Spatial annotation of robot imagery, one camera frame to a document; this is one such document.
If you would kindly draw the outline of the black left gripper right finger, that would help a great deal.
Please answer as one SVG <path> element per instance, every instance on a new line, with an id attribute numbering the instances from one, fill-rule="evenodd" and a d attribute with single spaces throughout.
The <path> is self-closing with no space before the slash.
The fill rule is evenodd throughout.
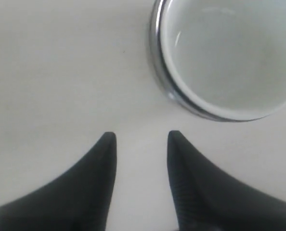
<path id="1" fill-rule="evenodd" d="M 221 170 L 179 131 L 168 134 L 168 176 L 181 231 L 286 231 L 286 202 Z"/>

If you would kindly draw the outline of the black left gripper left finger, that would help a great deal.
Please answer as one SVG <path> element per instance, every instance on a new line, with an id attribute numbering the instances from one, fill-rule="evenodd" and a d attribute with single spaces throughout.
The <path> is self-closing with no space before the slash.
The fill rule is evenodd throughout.
<path id="1" fill-rule="evenodd" d="M 69 170 L 0 206 L 0 231 L 104 231 L 116 179 L 116 135 L 104 133 Z"/>

